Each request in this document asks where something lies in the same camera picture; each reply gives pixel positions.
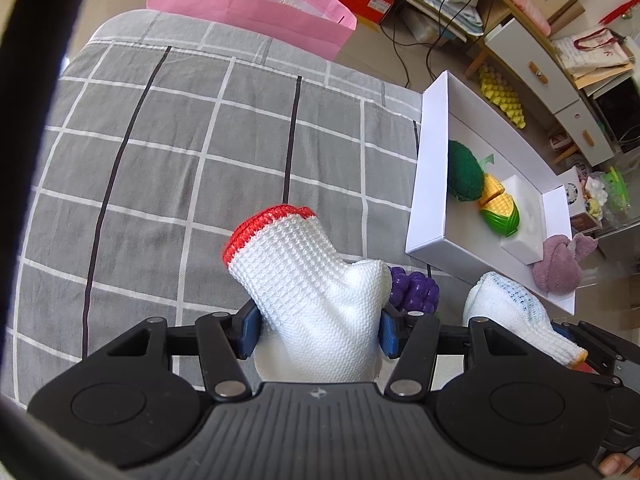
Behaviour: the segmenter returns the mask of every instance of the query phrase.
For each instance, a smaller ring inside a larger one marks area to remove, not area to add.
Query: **white cardboard box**
[[[570,170],[560,175],[566,191],[566,202],[569,206],[571,226],[579,233],[589,233],[602,229],[602,224],[587,213],[586,200],[582,193],[582,184],[578,176],[578,168],[572,166]]]
[[[486,170],[498,180],[517,174],[529,181],[542,196],[546,236],[572,238],[562,180],[481,97],[445,72],[422,94],[420,150],[406,252],[471,284],[495,270],[538,295],[552,318],[573,315],[574,292],[558,296],[539,290],[532,266],[500,246],[500,237],[484,222],[478,204],[459,202],[447,193],[449,139],[462,142],[478,160],[494,154],[495,163]]]

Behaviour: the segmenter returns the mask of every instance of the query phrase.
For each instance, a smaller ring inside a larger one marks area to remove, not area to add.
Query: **drawer handle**
[[[540,82],[543,85],[546,85],[549,83],[549,79],[546,77],[546,75],[544,75],[542,72],[540,72],[540,69],[538,68],[538,66],[531,61],[529,63],[529,70],[531,70],[531,73],[536,76],[538,79],[540,79]]]
[[[582,131],[582,136],[584,137],[584,140],[587,141],[587,144],[592,148],[596,145],[587,130]]]

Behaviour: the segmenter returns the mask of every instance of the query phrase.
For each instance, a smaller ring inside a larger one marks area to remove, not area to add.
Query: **purple cloth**
[[[578,262],[598,246],[593,238],[577,234],[573,240],[554,235],[542,244],[544,257],[533,265],[533,280],[546,292],[568,294],[580,285],[582,269]]]

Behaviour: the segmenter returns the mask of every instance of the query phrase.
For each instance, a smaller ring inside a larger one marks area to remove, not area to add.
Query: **white foam block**
[[[542,260],[542,243],[546,239],[546,227],[542,195],[527,180],[513,175],[502,185],[516,203],[520,212],[518,232],[508,238],[501,237],[502,248],[523,264]]]

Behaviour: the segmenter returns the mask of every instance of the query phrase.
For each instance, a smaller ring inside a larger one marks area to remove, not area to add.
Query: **white knit glove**
[[[575,367],[587,358],[586,350],[554,331],[538,298],[497,272],[486,273],[466,297],[463,323],[477,316],[494,320],[561,365]]]
[[[391,274],[346,264],[309,208],[279,205],[231,236],[223,261],[262,314],[255,366],[265,381],[372,381]]]

